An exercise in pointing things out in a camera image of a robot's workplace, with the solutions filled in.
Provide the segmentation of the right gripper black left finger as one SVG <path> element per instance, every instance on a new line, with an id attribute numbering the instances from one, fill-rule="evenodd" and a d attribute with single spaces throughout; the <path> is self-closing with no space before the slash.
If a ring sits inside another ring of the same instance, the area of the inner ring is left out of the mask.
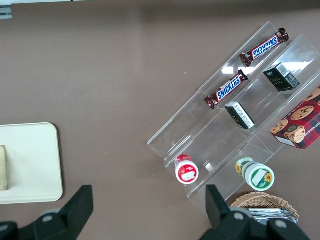
<path id="1" fill-rule="evenodd" d="M 2 240 L 76 240 L 94 211 L 93 188 L 83 185 L 57 212 L 42 215 L 18 228 L 14 221 L 0 223 Z"/>

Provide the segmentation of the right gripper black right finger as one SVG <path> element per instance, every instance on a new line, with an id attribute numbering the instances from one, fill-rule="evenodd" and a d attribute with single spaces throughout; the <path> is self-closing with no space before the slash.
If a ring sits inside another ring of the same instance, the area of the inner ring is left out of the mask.
<path id="1" fill-rule="evenodd" d="M 205 207 L 211 228 L 202 240 L 308 240 L 297 224 L 274 218 L 263 225 L 240 210 L 230 210 L 216 185 L 205 188 Z"/>

